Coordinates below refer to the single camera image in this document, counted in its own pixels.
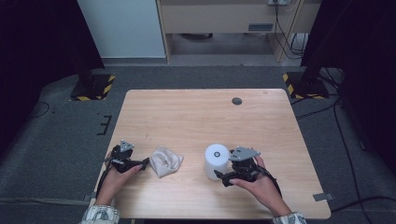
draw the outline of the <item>patterned sleeve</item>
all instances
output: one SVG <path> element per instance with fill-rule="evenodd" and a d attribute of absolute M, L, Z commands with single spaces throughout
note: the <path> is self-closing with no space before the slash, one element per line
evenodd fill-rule
<path fill-rule="evenodd" d="M 94 205 L 85 211 L 80 224 L 117 224 L 120 212 L 111 206 Z"/>
<path fill-rule="evenodd" d="M 283 217 L 274 217 L 274 224 L 306 224 L 302 213 L 295 212 Z"/>

